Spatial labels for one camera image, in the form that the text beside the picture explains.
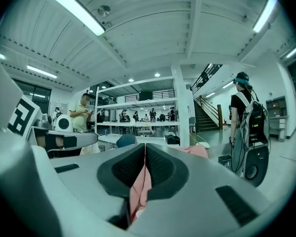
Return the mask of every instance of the staircase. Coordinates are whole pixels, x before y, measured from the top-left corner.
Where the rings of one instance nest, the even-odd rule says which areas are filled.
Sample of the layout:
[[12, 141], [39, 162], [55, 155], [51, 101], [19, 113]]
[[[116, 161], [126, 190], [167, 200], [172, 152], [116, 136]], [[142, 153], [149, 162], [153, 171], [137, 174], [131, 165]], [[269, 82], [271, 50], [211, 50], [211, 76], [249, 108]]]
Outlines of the staircase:
[[194, 101], [196, 115], [196, 132], [219, 130], [219, 127], [207, 115], [207, 113]]

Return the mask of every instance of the blue headband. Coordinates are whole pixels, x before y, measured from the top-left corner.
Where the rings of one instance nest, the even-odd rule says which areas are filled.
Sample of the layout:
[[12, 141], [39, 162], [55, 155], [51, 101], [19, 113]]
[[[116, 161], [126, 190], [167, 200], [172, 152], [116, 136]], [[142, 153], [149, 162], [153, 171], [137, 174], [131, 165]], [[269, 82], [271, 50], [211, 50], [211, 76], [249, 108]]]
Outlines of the blue headband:
[[240, 79], [240, 78], [235, 78], [235, 81], [238, 81], [240, 83], [243, 83], [244, 85], [250, 85], [249, 81]]

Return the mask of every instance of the man in yellow shirt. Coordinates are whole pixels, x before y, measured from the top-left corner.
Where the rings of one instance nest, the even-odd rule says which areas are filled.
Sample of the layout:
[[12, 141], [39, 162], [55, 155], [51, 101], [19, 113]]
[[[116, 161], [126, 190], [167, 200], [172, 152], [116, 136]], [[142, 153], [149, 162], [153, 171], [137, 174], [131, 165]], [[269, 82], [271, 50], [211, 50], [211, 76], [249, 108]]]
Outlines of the man in yellow shirt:
[[71, 103], [69, 116], [72, 118], [74, 131], [87, 132], [87, 122], [90, 121], [92, 112], [88, 112], [87, 104], [90, 102], [88, 93], [84, 93], [79, 103]]

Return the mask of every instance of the backpack strap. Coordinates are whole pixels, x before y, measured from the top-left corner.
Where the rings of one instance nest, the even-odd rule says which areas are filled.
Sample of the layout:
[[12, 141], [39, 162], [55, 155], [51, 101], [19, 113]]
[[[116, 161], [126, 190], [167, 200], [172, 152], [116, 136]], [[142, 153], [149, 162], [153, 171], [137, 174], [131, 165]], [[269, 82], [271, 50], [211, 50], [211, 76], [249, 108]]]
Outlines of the backpack strap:
[[246, 96], [242, 92], [239, 91], [235, 95], [240, 98], [240, 100], [244, 103], [244, 105], [246, 107], [250, 105], [250, 103], [247, 100]]

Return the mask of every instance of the red fabric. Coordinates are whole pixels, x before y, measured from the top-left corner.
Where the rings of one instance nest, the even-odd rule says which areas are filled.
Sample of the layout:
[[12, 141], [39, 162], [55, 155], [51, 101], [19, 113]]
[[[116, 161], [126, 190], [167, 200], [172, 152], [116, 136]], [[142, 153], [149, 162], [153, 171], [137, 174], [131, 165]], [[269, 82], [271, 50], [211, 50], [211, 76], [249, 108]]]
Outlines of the red fabric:
[[[182, 152], [188, 154], [208, 158], [205, 148], [201, 145], [185, 147], [185, 148], [176, 148]], [[146, 168], [146, 165], [143, 166], [141, 172], [139, 173], [134, 185], [130, 190], [130, 215], [131, 220], [134, 222], [136, 218], [136, 212], [142, 210], [146, 207], [147, 204], [147, 192], [151, 189], [151, 177], [150, 173]]]

